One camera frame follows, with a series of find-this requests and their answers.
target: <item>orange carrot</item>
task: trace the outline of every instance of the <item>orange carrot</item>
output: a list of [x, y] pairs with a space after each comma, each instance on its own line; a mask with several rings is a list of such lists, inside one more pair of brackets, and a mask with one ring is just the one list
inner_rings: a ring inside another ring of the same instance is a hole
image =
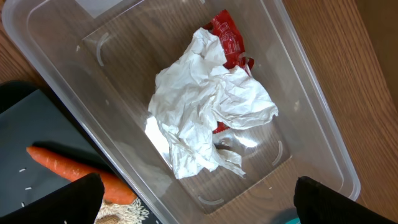
[[70, 181], [75, 181], [90, 173], [97, 173], [105, 187], [104, 199], [120, 205], [131, 204], [137, 196], [118, 177], [109, 172], [80, 164], [41, 147], [26, 148], [29, 155], [39, 164]]

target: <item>white paper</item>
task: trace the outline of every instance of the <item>white paper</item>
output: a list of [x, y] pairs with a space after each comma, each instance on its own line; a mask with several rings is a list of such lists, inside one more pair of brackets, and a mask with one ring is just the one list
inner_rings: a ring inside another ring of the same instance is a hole
[[241, 156], [213, 144], [217, 121], [247, 129], [278, 115], [264, 87], [238, 66], [224, 68], [225, 62], [219, 38], [201, 28], [180, 59], [156, 76], [148, 110], [169, 143], [177, 179], [218, 166], [243, 176]]

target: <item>curved molded mark on container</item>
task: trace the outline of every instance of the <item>curved molded mark on container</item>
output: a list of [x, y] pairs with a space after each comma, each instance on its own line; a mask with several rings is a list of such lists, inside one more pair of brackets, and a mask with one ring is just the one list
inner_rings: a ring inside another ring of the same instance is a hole
[[218, 205], [218, 204], [221, 204], [221, 203], [224, 202], [224, 199], [222, 199], [222, 198], [221, 198], [221, 199], [218, 199], [218, 200], [215, 200], [214, 202], [209, 202], [209, 201], [203, 199], [201, 196], [199, 196], [198, 199], [199, 199], [199, 201], [200, 201], [201, 203], [205, 203], [205, 204], [207, 204], [207, 205]]
[[109, 33], [105, 33], [102, 35], [102, 37], [99, 39], [98, 44], [97, 44], [97, 49], [96, 49], [96, 54], [97, 54], [97, 60], [99, 65], [104, 66], [104, 63], [102, 62], [101, 59], [101, 47], [105, 43], [105, 41], [108, 39]]
[[282, 142], [278, 141], [278, 144], [279, 144], [279, 152], [278, 152], [278, 156], [276, 157], [276, 159], [272, 162], [273, 166], [276, 165], [280, 161], [280, 158], [282, 157], [282, 153], [284, 151], [284, 147], [282, 145]]

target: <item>teal object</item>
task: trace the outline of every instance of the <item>teal object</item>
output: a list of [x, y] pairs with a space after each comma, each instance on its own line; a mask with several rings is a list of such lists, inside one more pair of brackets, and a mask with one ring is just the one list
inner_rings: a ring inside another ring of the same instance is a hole
[[295, 218], [289, 222], [287, 222], [286, 224], [300, 224], [300, 219], [299, 218]]

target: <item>white label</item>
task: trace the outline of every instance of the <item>white label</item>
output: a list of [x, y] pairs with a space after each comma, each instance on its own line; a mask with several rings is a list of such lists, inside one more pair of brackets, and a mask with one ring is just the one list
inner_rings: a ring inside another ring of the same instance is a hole
[[122, 0], [75, 0], [94, 19]]

